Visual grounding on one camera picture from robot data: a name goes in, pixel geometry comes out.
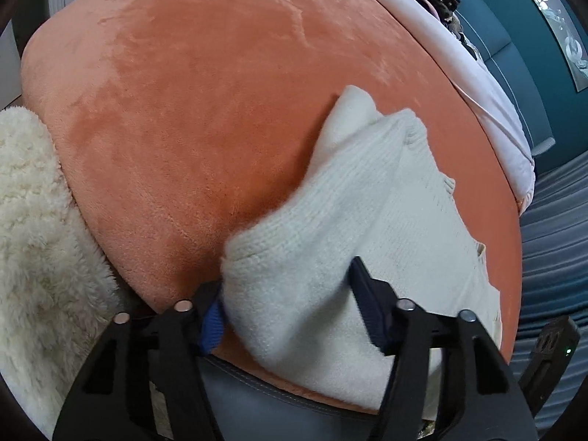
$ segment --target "orange velvet ottoman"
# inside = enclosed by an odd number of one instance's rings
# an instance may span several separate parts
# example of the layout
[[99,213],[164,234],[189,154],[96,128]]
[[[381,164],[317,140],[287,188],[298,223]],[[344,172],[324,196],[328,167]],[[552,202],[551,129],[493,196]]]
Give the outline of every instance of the orange velvet ottoman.
[[[223,244],[305,174],[346,85],[410,107],[501,291],[512,354],[521,290],[517,206],[474,114],[376,0],[77,0],[30,40],[26,105],[48,126],[98,243],[157,311],[220,276]],[[273,384],[225,336],[217,354]]]

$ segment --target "white sherpa fabric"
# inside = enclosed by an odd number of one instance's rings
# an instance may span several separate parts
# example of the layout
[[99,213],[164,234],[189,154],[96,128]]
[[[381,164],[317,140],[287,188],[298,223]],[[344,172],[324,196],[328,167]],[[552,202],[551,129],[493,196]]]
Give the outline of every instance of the white sherpa fabric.
[[0,373],[51,439],[61,406],[120,299],[72,200],[47,128],[0,112]]
[[[454,188],[411,110],[384,117],[369,94],[346,88],[301,187],[226,244],[225,308],[249,352],[286,380],[377,409],[393,359],[371,345],[342,283],[356,255],[373,277],[427,311],[474,310],[499,345],[499,292],[488,281],[484,245],[459,216]],[[427,419],[435,416],[439,371],[433,350]]]

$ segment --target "fluffy white blanket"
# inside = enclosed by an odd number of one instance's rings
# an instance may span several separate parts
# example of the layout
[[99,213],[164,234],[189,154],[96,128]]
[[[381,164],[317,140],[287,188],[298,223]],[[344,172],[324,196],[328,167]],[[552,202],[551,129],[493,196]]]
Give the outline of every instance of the fluffy white blanket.
[[79,368],[120,303],[47,128],[25,108],[1,111],[0,373],[49,439]]

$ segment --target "knit fabric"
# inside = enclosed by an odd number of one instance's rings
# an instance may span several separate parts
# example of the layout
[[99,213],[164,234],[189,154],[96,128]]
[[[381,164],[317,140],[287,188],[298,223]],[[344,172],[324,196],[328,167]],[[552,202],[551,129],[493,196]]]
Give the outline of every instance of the knit fabric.
[[[427,311],[474,310],[499,345],[499,292],[488,281],[484,245],[459,216],[454,188],[413,111],[383,117],[369,94],[347,87],[301,187],[225,247],[225,308],[255,359],[308,389],[378,408],[393,358],[370,344],[342,282],[356,255],[373,277]],[[432,350],[429,419],[439,371],[440,353]]]

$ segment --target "metal screw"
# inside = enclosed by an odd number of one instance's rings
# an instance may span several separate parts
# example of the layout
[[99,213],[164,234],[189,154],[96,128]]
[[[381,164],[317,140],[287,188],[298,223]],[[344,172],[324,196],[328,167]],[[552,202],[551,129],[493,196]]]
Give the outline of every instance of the metal screw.
[[415,309],[415,303],[409,299],[400,299],[396,302],[396,307],[405,312],[410,312]]
[[130,320],[130,315],[127,312],[120,312],[114,315],[113,321],[117,325],[122,325]]
[[180,300],[173,306],[176,312],[187,312],[192,310],[192,302],[190,300]]
[[462,310],[459,312],[459,317],[466,322],[475,322],[476,314],[471,310]]

